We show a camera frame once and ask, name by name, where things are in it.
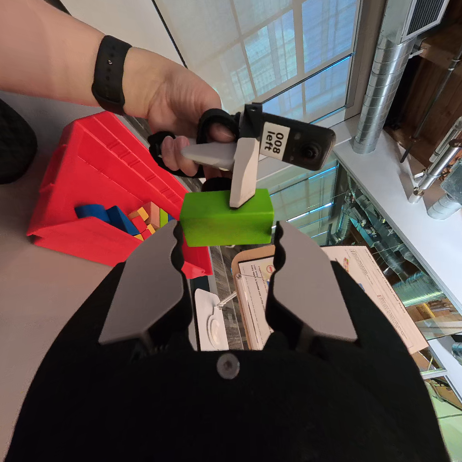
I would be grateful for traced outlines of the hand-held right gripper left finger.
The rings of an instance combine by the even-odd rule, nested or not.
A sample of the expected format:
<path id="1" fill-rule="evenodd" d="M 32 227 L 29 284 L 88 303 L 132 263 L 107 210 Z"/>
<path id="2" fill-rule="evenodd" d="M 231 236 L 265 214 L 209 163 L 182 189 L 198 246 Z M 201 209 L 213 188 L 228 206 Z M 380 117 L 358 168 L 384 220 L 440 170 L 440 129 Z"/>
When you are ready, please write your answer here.
<path id="1" fill-rule="evenodd" d="M 192 299 L 182 271 L 183 231 L 170 221 L 128 257 L 98 339 L 101 345 L 140 341 L 148 353 L 192 351 Z"/>

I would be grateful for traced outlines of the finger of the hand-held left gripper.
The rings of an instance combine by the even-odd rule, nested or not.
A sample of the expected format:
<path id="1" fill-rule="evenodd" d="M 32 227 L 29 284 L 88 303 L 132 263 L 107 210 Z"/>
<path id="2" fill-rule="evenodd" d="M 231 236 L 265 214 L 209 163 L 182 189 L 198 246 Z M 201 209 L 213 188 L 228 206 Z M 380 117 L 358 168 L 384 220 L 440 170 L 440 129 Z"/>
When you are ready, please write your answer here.
<path id="1" fill-rule="evenodd" d="M 229 206 L 239 208 L 256 192 L 260 143 L 256 138 L 240 138 L 234 155 Z"/>

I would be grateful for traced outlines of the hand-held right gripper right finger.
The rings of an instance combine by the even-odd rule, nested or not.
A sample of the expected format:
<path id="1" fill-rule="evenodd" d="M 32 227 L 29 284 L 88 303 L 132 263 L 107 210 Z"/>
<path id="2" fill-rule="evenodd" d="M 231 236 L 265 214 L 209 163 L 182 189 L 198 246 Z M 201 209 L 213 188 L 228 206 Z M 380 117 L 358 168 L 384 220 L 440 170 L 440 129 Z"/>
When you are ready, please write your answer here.
<path id="1" fill-rule="evenodd" d="M 265 318 L 292 350 L 309 350 L 316 338 L 358 339 L 331 261 L 310 237 L 286 221 L 276 223 L 274 273 Z"/>

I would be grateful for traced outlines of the blue rectangular block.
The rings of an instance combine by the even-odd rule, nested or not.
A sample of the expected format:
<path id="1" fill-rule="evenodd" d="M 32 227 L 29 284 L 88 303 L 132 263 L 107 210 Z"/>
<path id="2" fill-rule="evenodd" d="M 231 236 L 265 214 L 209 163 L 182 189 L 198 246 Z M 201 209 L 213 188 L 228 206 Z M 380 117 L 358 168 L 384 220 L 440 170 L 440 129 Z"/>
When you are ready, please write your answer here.
<path id="1" fill-rule="evenodd" d="M 138 229 L 118 206 L 115 205 L 106 209 L 106 213 L 109 219 L 109 224 L 113 227 L 126 232 L 131 236 L 139 234 Z"/>

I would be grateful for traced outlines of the red plastic bin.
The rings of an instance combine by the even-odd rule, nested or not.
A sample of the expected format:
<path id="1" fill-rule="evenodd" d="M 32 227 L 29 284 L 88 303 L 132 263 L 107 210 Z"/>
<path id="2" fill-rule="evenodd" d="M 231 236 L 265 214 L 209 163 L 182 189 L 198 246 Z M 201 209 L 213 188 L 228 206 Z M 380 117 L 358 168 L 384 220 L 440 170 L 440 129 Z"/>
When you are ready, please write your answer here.
<path id="1" fill-rule="evenodd" d="M 178 219 L 186 193 L 116 115 L 101 112 L 64 128 L 27 235 L 37 246 L 113 267 L 141 240 L 95 217 L 80 219 L 74 208 L 116 205 L 129 214 L 151 201 Z"/>

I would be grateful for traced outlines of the person's left hand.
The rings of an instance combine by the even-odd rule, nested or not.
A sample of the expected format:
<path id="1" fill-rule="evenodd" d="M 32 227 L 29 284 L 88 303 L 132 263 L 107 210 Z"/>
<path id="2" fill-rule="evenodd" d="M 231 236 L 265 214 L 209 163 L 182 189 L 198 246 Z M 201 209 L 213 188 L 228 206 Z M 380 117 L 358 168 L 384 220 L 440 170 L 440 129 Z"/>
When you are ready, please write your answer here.
<path id="1" fill-rule="evenodd" d="M 161 55 L 131 48 L 125 58 L 122 88 L 124 112 L 146 119 L 153 133 L 168 131 L 161 144 L 167 168 L 194 176 L 199 166 L 181 150 L 196 138 L 203 113 L 221 109 L 217 92 L 196 74 Z"/>

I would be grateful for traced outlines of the wooden framed instruction sign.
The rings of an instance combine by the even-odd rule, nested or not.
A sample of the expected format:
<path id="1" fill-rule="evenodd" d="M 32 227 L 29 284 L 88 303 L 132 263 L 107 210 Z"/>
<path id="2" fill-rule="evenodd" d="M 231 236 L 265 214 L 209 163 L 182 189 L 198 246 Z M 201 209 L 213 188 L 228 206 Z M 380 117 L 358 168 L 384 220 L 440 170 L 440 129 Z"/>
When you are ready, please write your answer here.
<path id="1" fill-rule="evenodd" d="M 245 250 L 232 260 L 231 271 L 250 350 L 262 350 L 273 330 L 265 318 L 269 280 L 275 268 L 274 245 Z M 428 348 L 403 303 L 366 246 L 327 246 L 330 260 L 338 262 L 363 289 L 395 328 L 408 352 Z"/>

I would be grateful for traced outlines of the tan wooden block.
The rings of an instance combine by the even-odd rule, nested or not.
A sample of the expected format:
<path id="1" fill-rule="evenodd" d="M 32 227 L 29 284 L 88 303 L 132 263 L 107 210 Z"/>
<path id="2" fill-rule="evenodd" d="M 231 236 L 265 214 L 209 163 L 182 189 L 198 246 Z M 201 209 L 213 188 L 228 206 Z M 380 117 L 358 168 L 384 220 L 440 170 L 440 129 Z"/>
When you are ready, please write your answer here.
<path id="1" fill-rule="evenodd" d="M 145 223 L 147 225 L 151 225 L 155 230 L 157 230 L 160 227 L 159 207 L 150 201 L 143 205 L 143 209 L 146 211 L 148 215 L 147 218 L 145 219 Z"/>

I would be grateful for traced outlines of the large window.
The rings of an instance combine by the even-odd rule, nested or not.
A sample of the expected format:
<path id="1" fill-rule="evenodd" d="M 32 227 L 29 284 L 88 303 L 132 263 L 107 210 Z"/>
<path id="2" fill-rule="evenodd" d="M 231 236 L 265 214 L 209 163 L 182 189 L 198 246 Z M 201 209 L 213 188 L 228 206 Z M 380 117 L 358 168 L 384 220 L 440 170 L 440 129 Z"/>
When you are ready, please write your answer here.
<path id="1" fill-rule="evenodd" d="M 305 122 L 347 107 L 361 1 L 154 1 L 186 66 L 229 113 L 265 112 Z"/>

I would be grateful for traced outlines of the white beam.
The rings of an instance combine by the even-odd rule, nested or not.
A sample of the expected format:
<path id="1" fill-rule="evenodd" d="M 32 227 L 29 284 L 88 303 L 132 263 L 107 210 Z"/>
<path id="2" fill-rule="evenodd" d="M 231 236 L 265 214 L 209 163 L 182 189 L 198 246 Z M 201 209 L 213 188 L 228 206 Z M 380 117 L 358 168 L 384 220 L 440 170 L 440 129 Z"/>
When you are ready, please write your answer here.
<path id="1" fill-rule="evenodd" d="M 352 142 L 348 140 L 334 148 L 338 160 L 461 311 L 461 211 L 442 221 L 428 216 L 427 208 L 443 194 L 436 183 L 418 203 L 408 201 L 413 192 L 413 176 L 423 166 L 412 157 L 401 164 L 403 149 L 386 132 L 381 133 L 375 151 L 366 155 L 355 153 Z"/>

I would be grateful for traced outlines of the metal pipe fittings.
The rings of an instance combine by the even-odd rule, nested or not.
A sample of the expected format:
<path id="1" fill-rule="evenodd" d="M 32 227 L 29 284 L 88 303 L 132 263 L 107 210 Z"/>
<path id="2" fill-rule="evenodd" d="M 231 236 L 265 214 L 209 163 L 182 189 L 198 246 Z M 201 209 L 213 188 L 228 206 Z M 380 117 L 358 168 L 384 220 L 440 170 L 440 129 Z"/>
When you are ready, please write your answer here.
<path id="1" fill-rule="evenodd" d="M 462 142 L 461 138 L 459 138 L 461 132 L 462 118 L 459 117 L 442 142 L 436 147 L 430 158 L 432 160 L 430 166 L 414 176 L 414 179 L 419 179 L 419 182 L 409 195 L 408 201 L 411 204 L 416 204 L 421 200 L 425 191 L 441 177 L 451 161 L 455 160 L 456 156 L 461 153 Z M 444 195 L 428 208 L 427 214 L 435 220 L 442 221 L 454 215 L 462 207 L 461 159 L 451 167 L 449 174 L 442 181 L 440 187 L 444 191 Z"/>

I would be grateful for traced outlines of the black wristwatch band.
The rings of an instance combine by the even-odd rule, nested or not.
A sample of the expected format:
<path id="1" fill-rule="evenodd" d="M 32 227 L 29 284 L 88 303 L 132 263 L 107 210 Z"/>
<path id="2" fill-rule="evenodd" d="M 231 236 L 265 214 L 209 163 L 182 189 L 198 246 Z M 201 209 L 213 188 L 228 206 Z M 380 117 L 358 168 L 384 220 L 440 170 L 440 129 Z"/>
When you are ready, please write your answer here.
<path id="1" fill-rule="evenodd" d="M 105 111 L 125 115 L 124 64 L 131 44 L 106 35 L 98 48 L 91 92 Z"/>

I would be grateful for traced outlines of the metal vent grille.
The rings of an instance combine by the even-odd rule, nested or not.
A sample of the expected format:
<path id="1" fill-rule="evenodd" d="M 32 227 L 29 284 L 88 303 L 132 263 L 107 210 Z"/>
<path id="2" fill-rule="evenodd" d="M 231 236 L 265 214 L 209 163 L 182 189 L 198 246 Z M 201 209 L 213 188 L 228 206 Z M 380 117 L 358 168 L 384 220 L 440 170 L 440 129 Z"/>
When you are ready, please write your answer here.
<path id="1" fill-rule="evenodd" d="M 400 42 L 405 42 L 438 25 L 447 9 L 448 0 L 410 1 Z"/>

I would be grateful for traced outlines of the silver ventilation duct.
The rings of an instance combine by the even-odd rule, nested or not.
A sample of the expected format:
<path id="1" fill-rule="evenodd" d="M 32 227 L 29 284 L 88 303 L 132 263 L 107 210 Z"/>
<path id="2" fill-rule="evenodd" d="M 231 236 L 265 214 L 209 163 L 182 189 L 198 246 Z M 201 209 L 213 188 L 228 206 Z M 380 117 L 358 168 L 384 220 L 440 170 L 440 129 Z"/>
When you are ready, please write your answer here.
<path id="1" fill-rule="evenodd" d="M 409 8 L 410 1 L 390 0 L 386 3 L 353 143 L 355 153 L 365 155 L 375 150 L 407 66 L 413 39 L 404 39 L 402 36 Z"/>

